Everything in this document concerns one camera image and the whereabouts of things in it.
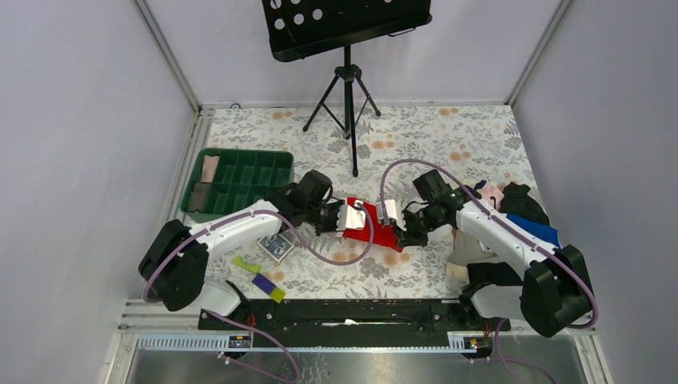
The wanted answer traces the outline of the red underwear white trim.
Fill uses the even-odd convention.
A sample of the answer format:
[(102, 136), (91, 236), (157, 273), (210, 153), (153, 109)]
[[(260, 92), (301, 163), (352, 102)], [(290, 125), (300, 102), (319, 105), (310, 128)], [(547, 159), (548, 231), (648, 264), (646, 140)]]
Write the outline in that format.
[(364, 203), (363, 206), (367, 209), (367, 212), (372, 219), (373, 230), (370, 230), (369, 225), (366, 223), (363, 229), (345, 230), (342, 234), (342, 237), (368, 243), (370, 235), (372, 234), (374, 245), (383, 246), (401, 253), (403, 248), (397, 245), (398, 238), (395, 235), (393, 228), (390, 226), (383, 226), (379, 223), (377, 219), (377, 207), (370, 203)]

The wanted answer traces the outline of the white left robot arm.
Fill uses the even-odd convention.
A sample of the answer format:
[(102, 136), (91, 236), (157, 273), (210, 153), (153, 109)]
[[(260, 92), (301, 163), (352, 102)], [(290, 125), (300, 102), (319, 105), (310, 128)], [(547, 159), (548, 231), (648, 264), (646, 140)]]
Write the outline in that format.
[(319, 234), (335, 231), (345, 202), (332, 192), (329, 178), (311, 170), (299, 182), (223, 218), (196, 226), (178, 219), (167, 222), (138, 266), (146, 282), (142, 299), (160, 302), (168, 311), (197, 307), (216, 313), (230, 329), (243, 326), (248, 308), (241, 294), (231, 283), (208, 279), (207, 266), (217, 256), (302, 224)]

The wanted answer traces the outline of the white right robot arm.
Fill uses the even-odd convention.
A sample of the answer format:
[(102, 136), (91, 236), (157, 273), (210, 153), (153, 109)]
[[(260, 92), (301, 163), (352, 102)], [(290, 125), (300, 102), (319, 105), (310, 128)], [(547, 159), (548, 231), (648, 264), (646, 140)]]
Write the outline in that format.
[[(452, 188), (437, 170), (413, 182), (424, 205), (410, 211), (392, 199), (381, 202), (381, 221), (393, 227), (399, 247), (426, 246), (429, 233), (451, 226), (476, 239), (509, 268), (510, 285), (471, 278), (461, 294), (458, 317), (477, 330), (490, 318), (527, 322), (552, 337), (564, 328), (591, 326), (598, 316), (583, 254), (574, 246), (557, 248), (530, 234), (481, 200), (467, 186)], [(588, 315), (584, 324), (580, 320)]]

